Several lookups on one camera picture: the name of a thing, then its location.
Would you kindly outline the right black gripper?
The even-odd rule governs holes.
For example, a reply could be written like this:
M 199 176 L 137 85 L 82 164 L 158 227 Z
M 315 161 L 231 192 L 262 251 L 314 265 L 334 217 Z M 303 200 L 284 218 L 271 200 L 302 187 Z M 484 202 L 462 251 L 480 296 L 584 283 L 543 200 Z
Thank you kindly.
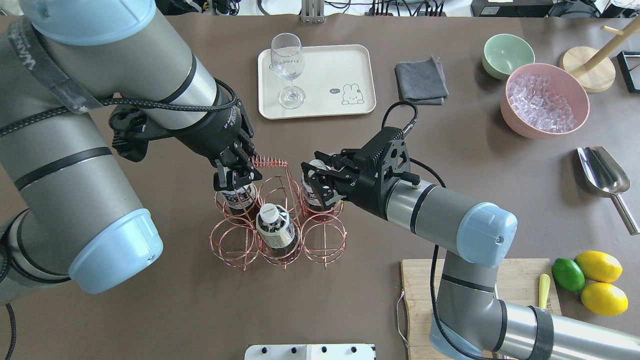
M 359 149 L 320 153 L 321 158 L 303 162 L 302 180 L 323 211 L 345 199 L 381 219 L 387 219 L 387 203 L 400 180 L 418 186 L 420 177 L 410 171 L 405 135 L 397 127 L 382 128 Z

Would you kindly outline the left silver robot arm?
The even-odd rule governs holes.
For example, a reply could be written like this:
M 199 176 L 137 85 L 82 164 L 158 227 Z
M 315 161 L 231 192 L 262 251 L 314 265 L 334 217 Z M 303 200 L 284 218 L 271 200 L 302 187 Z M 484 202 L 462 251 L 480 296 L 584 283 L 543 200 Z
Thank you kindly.
M 260 180 L 252 127 L 153 0 L 21 0 L 1 36 L 1 166 L 27 205 L 1 227 L 1 303 L 75 281 L 98 294 L 163 251 L 90 112 L 118 105 L 122 157 L 176 138 L 216 191 Z

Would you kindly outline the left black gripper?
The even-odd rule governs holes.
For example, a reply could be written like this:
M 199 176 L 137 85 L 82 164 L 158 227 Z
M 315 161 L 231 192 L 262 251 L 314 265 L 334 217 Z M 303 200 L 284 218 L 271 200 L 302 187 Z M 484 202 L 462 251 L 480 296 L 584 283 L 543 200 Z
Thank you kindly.
M 173 136 L 215 166 L 215 191 L 235 191 L 263 178 L 253 163 L 259 154 L 255 151 L 254 130 L 242 102 L 208 112 L 194 125 L 174 131 Z

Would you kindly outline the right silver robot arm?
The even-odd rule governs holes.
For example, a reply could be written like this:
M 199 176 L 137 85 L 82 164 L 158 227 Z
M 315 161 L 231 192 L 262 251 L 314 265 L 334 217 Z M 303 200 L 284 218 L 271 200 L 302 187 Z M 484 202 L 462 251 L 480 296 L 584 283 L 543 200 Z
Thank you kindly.
M 316 152 L 323 165 L 301 168 L 323 208 L 349 201 L 446 250 L 432 294 L 434 348 L 477 360 L 484 350 L 520 360 L 637 360 L 636 336 L 496 298 L 517 218 L 413 173 L 411 129 L 383 127 L 361 148 Z

